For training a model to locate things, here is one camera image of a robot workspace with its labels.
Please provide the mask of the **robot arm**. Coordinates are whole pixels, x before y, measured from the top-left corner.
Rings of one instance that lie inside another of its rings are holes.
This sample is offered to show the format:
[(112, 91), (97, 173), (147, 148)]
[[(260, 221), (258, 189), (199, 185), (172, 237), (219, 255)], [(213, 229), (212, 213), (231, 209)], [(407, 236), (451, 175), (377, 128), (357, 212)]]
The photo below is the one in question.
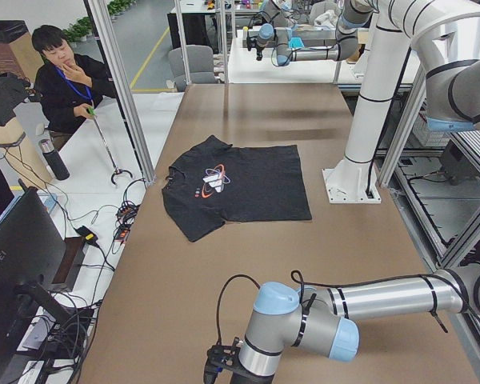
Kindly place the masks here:
[(287, 347), (349, 362), (359, 346), (357, 320), (440, 310), (480, 316), (479, 264), (344, 286), (266, 282), (244, 337), (208, 349), (203, 381), (228, 370), (232, 383), (270, 383)]
[(350, 56), (358, 28), (378, 14), (363, 80), (368, 93), (390, 78), (408, 50), (416, 52), (425, 71), (428, 125), (436, 131), (480, 130), (480, 4), (472, 1), (347, 1), (329, 46), (294, 48), (294, 38), (316, 39), (318, 30), (290, 26), (285, 9), (271, 1), (264, 7), (267, 22), (249, 34), (247, 45), (262, 57), (266, 46), (276, 49), (277, 66), (295, 61), (334, 60)]

